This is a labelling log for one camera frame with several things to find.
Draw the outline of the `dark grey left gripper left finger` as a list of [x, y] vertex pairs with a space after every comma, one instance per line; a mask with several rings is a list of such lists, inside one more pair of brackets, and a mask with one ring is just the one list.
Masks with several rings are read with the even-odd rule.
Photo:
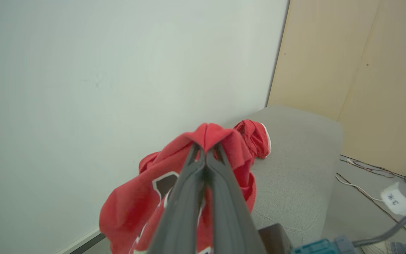
[[205, 154], [194, 143], [169, 194], [149, 254], [196, 253], [198, 216], [205, 188]]

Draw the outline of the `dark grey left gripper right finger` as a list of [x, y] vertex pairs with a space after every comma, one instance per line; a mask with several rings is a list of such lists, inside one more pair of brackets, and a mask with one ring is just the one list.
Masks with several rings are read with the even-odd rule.
[[213, 253], [265, 254], [243, 193], [221, 143], [207, 152], [212, 196]]

